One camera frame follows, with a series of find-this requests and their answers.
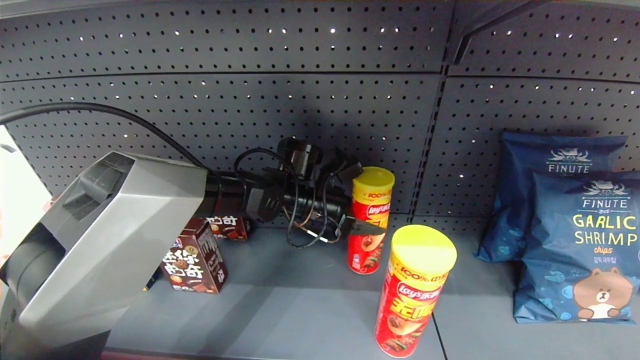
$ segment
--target gray pegboard wall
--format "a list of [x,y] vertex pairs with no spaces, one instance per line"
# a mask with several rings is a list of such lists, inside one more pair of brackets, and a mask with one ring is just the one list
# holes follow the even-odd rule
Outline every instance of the gray pegboard wall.
[[158,72],[439,72],[453,1],[116,4],[0,22],[3,80]]
[[416,215],[488,217],[503,130],[627,135],[617,170],[640,168],[640,85],[603,81],[449,77]]
[[[296,136],[352,152],[396,175],[392,211],[408,213],[431,117],[437,75],[166,74],[3,83],[0,106],[90,101],[131,111],[185,145],[205,165],[231,170],[251,147],[274,149]],[[110,150],[179,155],[136,124],[71,111],[8,126],[52,193]],[[243,167],[274,164],[251,156]]]
[[484,234],[488,225],[487,218],[474,217],[413,217],[413,224],[427,225],[440,230],[450,238],[466,236],[478,239]]
[[[586,1],[540,4],[473,36],[449,74],[638,82],[640,8],[608,6]],[[456,18],[454,23],[462,27],[468,19]],[[457,45],[450,44],[450,53]]]
[[[308,138],[394,171],[392,211],[408,213],[438,87],[428,74],[442,68],[453,5],[147,1],[2,19],[0,111],[109,104],[222,170],[250,147]],[[50,114],[9,130],[52,193],[111,149],[179,158],[105,114]]]

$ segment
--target white wall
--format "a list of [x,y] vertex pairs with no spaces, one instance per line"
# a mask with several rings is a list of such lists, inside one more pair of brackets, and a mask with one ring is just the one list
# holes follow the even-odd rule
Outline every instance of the white wall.
[[[4,126],[0,126],[0,143],[17,149]],[[0,265],[4,263],[2,255],[11,254],[39,221],[50,199],[20,151],[0,149]]]

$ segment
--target snack package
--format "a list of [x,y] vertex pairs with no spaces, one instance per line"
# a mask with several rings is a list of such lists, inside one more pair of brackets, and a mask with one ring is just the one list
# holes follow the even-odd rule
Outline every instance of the snack package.
[[217,294],[228,277],[205,218],[192,218],[187,223],[160,267],[175,290]]
[[[391,171],[380,167],[364,167],[362,170],[362,174],[353,180],[353,215],[386,229],[396,177]],[[358,274],[373,274],[380,265],[384,239],[385,234],[349,234],[347,264],[350,269]]]
[[576,176],[611,171],[626,136],[584,138],[502,134],[502,163],[493,205],[493,220],[476,254],[492,263],[519,260],[531,225],[532,172]]
[[536,214],[515,293],[518,323],[634,323],[640,172],[534,174]]
[[457,257],[451,240],[436,229],[406,225],[396,230],[374,331],[387,355],[413,353]]
[[243,217],[212,217],[207,218],[211,225],[211,231],[218,239],[247,240],[251,231],[251,223]]

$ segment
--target gray shelf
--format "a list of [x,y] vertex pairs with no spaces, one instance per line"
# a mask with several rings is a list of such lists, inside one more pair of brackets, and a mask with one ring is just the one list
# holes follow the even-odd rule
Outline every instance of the gray shelf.
[[[405,216],[395,217],[390,227],[405,223]],[[373,335],[384,271],[353,273],[344,241],[296,250],[284,235],[258,229],[247,242],[220,241],[229,279],[219,295],[175,291],[159,281],[111,331],[107,348],[236,359],[388,359]],[[444,360],[433,324],[410,359],[427,358]]]
[[[637,359],[640,328],[604,323],[519,325],[512,317],[519,269],[473,257],[478,237],[453,238],[458,261],[445,286],[435,318],[448,360]],[[632,313],[640,313],[640,299]]]

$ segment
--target red chip can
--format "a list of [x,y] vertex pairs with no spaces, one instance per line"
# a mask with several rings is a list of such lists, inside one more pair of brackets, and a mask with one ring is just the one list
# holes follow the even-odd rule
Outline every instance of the red chip can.
[[436,229],[406,225],[394,233],[375,329],[387,355],[413,353],[457,257],[451,240]]
[[[391,171],[379,167],[364,167],[353,180],[351,207],[355,218],[387,228],[391,209],[391,191],[396,178]],[[347,263],[358,274],[372,274],[380,265],[382,235],[349,235]]]

